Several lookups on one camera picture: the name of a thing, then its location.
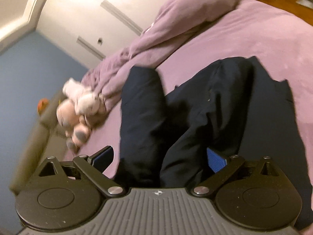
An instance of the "pants leg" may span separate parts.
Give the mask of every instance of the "pants leg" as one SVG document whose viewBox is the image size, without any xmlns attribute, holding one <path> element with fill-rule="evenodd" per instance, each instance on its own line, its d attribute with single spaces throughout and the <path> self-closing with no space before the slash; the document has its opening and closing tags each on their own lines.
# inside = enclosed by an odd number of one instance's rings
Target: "pants leg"
<svg viewBox="0 0 313 235">
<path fill-rule="evenodd" d="M 162 187 L 193 187 L 213 175 L 206 148 L 237 153 L 245 128 L 253 66 L 244 58 L 216 61 L 167 97 L 169 110 L 189 107 L 185 123 L 180 113 L 169 121 L 188 129 L 168 149 L 161 168 Z"/>
<path fill-rule="evenodd" d="M 312 185 L 308 176 L 305 148 L 298 133 L 292 93 L 287 81 L 270 79 L 260 64 L 250 100 L 244 135 L 238 154 L 246 160 L 270 156 L 283 170 L 302 198 L 302 210 L 295 223 L 299 230 L 313 223 Z"/>
<path fill-rule="evenodd" d="M 114 180 L 125 187 L 159 187 L 166 103 L 158 73 L 134 66 L 121 98 L 120 163 Z"/>
</svg>

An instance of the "closet door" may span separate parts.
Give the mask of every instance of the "closet door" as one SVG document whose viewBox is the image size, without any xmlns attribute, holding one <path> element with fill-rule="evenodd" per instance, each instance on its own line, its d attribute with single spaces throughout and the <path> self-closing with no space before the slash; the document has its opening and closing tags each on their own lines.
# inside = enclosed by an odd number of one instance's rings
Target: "closet door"
<svg viewBox="0 0 313 235">
<path fill-rule="evenodd" d="M 88 68 L 129 45 L 166 0 L 47 0 L 37 30 Z"/>
</svg>

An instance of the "metal screw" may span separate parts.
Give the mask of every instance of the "metal screw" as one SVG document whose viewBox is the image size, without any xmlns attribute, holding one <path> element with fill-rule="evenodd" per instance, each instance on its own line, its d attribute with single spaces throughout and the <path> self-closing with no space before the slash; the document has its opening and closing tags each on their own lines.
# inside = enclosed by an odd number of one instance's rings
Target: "metal screw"
<svg viewBox="0 0 313 235">
<path fill-rule="evenodd" d="M 119 186 L 112 186 L 108 189 L 109 194 L 120 194 L 123 192 L 123 188 Z"/>
<path fill-rule="evenodd" d="M 209 192 L 209 188 L 205 186 L 197 186 L 193 190 L 196 194 L 207 194 Z"/>
</svg>

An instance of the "white trim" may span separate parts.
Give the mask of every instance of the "white trim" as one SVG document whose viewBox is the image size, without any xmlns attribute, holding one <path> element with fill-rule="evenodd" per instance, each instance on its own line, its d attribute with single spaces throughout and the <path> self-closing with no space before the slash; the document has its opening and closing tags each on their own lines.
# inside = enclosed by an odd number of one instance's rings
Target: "white trim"
<svg viewBox="0 0 313 235">
<path fill-rule="evenodd" d="M 108 0 L 103 0 L 100 4 L 102 8 L 104 8 L 111 15 L 116 17 L 119 21 L 121 21 L 125 26 L 131 29 L 138 36 L 141 35 L 143 29 L 138 26 L 134 21 L 132 21 L 128 16 L 126 16 L 123 12 L 121 12 L 118 8 L 116 8 L 113 4 L 111 4 Z"/>
<path fill-rule="evenodd" d="M 0 53 L 37 26 L 46 0 L 28 0 L 23 16 L 0 29 Z"/>
<path fill-rule="evenodd" d="M 97 57 L 101 61 L 106 57 L 104 54 L 102 54 L 99 50 L 97 50 L 95 47 L 93 47 L 90 43 L 88 43 L 86 40 L 84 40 L 80 36 L 78 36 L 76 43 L 78 43 L 85 50 L 93 54 L 95 57 Z"/>
</svg>

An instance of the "pink plush toy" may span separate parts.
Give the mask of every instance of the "pink plush toy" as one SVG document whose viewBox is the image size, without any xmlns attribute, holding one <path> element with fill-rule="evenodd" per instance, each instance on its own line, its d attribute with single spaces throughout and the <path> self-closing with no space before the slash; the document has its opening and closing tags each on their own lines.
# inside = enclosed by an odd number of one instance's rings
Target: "pink plush toy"
<svg viewBox="0 0 313 235">
<path fill-rule="evenodd" d="M 74 103 L 77 115 L 92 116 L 105 113 L 104 98 L 91 91 L 91 87 L 83 86 L 80 82 L 70 78 L 63 86 L 65 94 Z"/>
<path fill-rule="evenodd" d="M 70 99 L 66 99 L 57 108 L 57 119 L 66 130 L 68 149 L 76 153 L 87 142 L 91 133 L 85 118 L 77 115 L 74 103 Z"/>
</svg>

